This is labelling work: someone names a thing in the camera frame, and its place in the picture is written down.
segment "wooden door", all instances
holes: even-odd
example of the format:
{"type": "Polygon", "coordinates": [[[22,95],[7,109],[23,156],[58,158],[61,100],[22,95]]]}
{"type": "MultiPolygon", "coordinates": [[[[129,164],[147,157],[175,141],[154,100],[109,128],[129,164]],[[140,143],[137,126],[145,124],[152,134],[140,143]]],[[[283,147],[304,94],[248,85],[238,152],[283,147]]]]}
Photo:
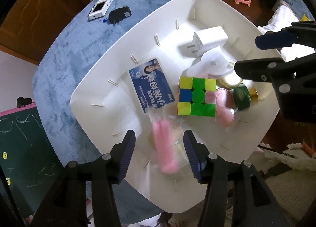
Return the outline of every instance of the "wooden door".
{"type": "Polygon", "coordinates": [[[84,7],[80,0],[17,0],[0,27],[0,48],[40,62],[84,7]]]}

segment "device screen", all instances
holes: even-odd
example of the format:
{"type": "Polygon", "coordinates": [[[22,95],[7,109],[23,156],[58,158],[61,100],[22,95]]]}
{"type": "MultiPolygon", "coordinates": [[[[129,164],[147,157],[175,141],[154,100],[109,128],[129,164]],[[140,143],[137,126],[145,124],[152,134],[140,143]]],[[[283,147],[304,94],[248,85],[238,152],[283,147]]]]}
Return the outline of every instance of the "device screen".
{"type": "Polygon", "coordinates": [[[106,1],[105,2],[102,2],[102,3],[99,3],[96,5],[96,7],[94,8],[93,12],[96,12],[98,10],[101,10],[103,5],[105,5],[106,1]]]}

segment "rubik's cube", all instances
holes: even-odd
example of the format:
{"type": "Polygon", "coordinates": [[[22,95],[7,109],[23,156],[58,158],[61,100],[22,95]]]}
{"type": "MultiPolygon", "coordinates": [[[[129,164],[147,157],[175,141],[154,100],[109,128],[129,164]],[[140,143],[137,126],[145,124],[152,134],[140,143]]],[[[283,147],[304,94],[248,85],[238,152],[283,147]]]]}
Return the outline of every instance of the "rubik's cube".
{"type": "Polygon", "coordinates": [[[216,80],[180,77],[178,115],[215,116],[216,80]]]}

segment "small white camera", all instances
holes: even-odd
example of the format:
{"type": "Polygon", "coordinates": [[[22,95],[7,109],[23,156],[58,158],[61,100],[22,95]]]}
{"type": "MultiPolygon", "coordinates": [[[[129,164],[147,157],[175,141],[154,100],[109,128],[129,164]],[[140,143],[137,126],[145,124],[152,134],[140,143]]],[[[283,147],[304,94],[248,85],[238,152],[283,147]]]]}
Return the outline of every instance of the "small white camera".
{"type": "Polygon", "coordinates": [[[92,10],[89,13],[88,18],[90,20],[95,19],[95,18],[100,18],[103,17],[110,7],[111,3],[113,0],[99,0],[95,3],[93,6],[92,10]]]}

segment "table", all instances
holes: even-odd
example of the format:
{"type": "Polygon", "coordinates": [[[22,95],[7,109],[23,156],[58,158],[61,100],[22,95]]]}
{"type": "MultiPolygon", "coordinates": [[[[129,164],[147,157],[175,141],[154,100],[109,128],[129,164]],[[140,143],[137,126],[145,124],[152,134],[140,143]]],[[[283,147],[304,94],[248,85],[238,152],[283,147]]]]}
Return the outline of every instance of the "table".
{"type": "MultiPolygon", "coordinates": [[[[119,25],[88,21],[91,2],[60,33],[33,78],[34,98],[47,136],[66,165],[94,161],[101,154],[86,136],[70,109],[70,97],[97,60],[128,30],[170,0],[113,0],[108,13],[128,5],[132,16],[119,25]]],[[[113,186],[122,224],[137,223],[162,212],[126,181],[113,186]]],[[[87,184],[91,198],[91,184],[87,184]]]]}

